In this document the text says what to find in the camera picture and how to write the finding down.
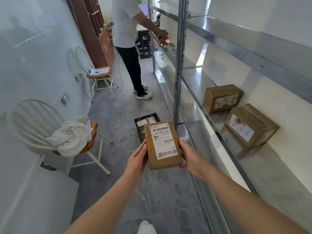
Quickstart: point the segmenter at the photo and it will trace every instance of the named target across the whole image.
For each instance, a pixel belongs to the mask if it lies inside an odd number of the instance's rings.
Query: hand
[[[186,161],[186,164],[180,167],[188,169],[195,177],[203,180],[204,176],[201,171],[201,165],[205,163],[204,158],[184,140],[180,138],[178,138],[178,140],[182,151],[182,157]]]
[[[133,179],[135,185],[138,185],[147,163],[148,157],[146,156],[146,151],[146,140],[144,140],[128,159],[124,174]]]
[[[165,37],[168,36],[168,32],[166,30],[161,30],[161,29],[158,29],[157,33],[156,34],[156,37],[158,38],[159,36],[162,37],[162,39],[164,39]]]

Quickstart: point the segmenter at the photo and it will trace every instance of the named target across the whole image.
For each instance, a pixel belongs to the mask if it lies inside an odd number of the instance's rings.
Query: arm
[[[165,30],[159,29],[149,18],[147,18],[141,11],[136,15],[137,22],[148,30],[152,31],[157,37],[167,37],[168,33]]]
[[[138,185],[147,162],[146,141],[129,157],[126,171],[115,185],[86,212],[65,234],[113,233],[122,212]]]
[[[186,160],[181,166],[204,180],[247,234],[308,234],[306,230],[247,191],[179,139]]]

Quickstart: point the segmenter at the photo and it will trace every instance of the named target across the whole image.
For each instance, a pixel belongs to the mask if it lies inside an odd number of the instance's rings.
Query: forearm
[[[125,173],[65,234],[113,233],[134,188],[135,182],[131,175]]]
[[[206,183],[247,234],[307,233],[210,163],[202,164],[202,172]]]
[[[148,30],[152,31],[155,35],[157,35],[159,28],[142,12],[137,15],[137,22]]]

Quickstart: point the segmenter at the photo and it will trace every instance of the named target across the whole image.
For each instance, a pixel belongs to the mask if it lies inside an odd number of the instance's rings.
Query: brown cardboard box
[[[250,104],[232,108],[225,124],[248,148],[267,142],[279,129],[279,125]]]
[[[235,85],[207,88],[203,104],[209,112],[228,110],[236,107],[244,92]]]
[[[150,169],[169,168],[183,163],[173,121],[146,124],[145,135]]]

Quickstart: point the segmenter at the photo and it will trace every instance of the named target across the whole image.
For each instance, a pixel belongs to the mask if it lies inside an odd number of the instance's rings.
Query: brown cabinet
[[[71,0],[71,3],[67,3],[94,66],[112,67],[114,49],[107,38],[109,33],[103,26],[98,0]]]
[[[113,62],[115,58],[113,45],[110,43],[109,32],[104,28],[102,35],[99,38],[99,43],[102,47],[102,51],[104,53],[104,58],[107,63],[107,66],[113,67]]]

